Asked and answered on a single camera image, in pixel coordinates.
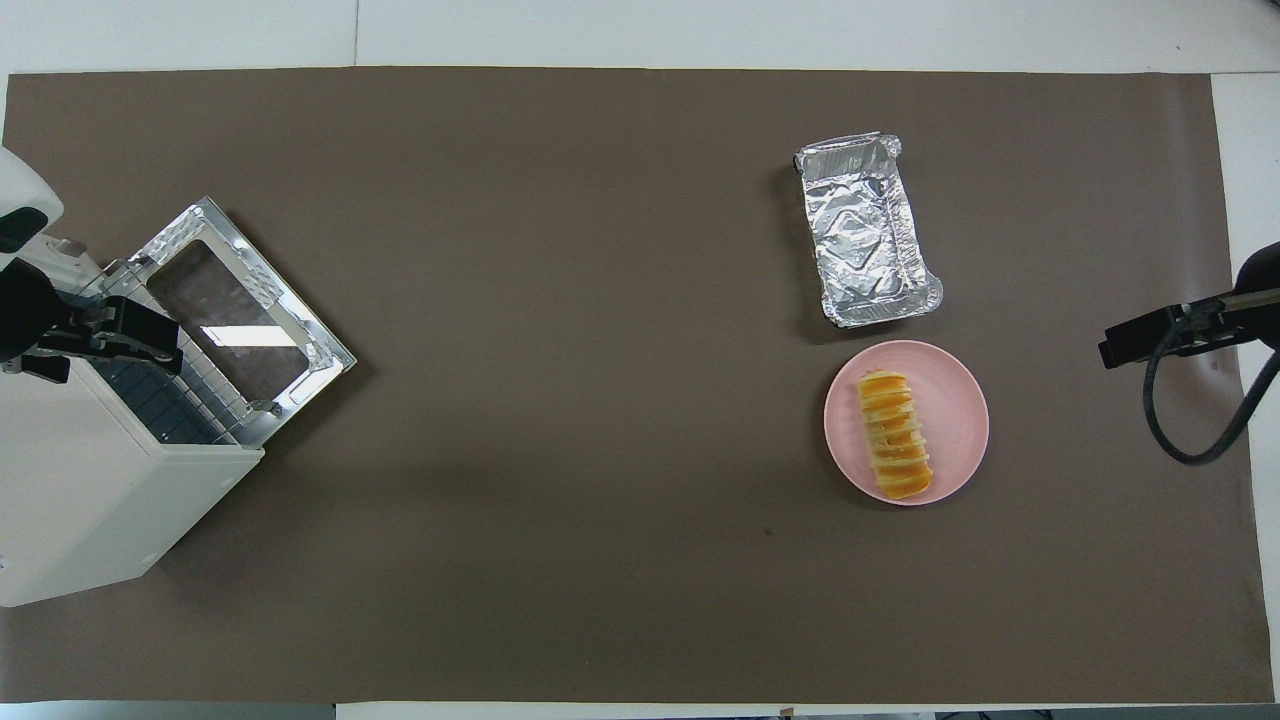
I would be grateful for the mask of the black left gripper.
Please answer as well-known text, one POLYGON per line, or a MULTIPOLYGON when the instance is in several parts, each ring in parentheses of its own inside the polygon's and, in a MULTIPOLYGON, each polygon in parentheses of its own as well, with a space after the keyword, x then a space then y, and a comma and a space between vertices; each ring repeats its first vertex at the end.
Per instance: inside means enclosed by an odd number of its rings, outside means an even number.
POLYGON ((51 300, 20 310, 20 373, 65 384, 72 357, 114 356, 108 348, 109 337, 120 327, 133 360, 169 375, 180 373, 184 355, 179 323, 132 299, 88 306, 51 300))

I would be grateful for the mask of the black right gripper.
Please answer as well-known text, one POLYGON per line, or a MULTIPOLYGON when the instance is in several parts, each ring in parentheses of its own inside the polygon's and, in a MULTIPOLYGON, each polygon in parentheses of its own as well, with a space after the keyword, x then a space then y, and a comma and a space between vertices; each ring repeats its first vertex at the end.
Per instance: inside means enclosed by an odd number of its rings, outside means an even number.
POLYGON ((1196 356, 1248 343, 1251 332, 1233 318, 1234 304, 1233 293, 1219 293, 1111 325, 1098 343, 1101 363, 1107 370, 1147 363, 1161 341, 1161 356, 1196 356), (1166 334, 1171 338, 1164 341, 1166 334))

